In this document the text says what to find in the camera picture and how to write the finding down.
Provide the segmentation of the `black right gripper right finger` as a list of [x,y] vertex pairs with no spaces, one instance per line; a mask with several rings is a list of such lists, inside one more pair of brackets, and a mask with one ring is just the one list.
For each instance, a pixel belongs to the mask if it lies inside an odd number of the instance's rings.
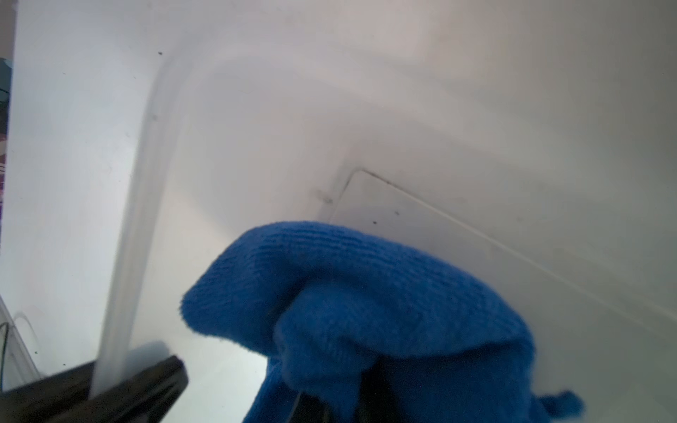
[[396,398],[379,366],[374,366],[362,374],[356,421],[365,423],[400,421]]

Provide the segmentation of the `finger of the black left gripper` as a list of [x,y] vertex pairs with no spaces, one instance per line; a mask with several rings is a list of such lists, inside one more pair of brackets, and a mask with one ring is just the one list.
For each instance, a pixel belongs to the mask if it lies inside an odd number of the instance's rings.
[[94,397],[92,361],[1,394],[3,422],[160,422],[189,377],[171,356]]

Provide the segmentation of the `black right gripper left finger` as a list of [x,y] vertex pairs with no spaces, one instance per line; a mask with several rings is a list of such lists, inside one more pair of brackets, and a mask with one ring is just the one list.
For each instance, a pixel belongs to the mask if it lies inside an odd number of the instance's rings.
[[300,393],[287,423],[331,423],[331,409],[318,398]]

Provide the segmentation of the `blue microfibre cloth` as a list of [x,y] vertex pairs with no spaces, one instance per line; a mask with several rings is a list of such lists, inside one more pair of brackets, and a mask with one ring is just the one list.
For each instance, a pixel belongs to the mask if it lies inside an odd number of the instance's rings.
[[402,422],[552,422],[579,396],[532,391],[524,320],[472,275],[427,253],[320,222],[256,227],[183,296],[197,333],[268,360],[248,422],[283,422],[305,394],[338,422],[359,419],[377,372]]

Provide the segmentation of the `translucent plastic lunch box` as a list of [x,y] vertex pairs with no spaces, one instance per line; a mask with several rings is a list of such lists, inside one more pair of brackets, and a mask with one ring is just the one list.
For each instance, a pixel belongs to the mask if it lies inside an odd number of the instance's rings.
[[676,77],[529,108],[289,33],[208,31],[146,106],[93,394],[183,359],[169,414],[236,422],[264,361],[189,332],[182,294],[245,230],[322,220],[441,257],[532,328],[539,393],[588,422],[676,419]]

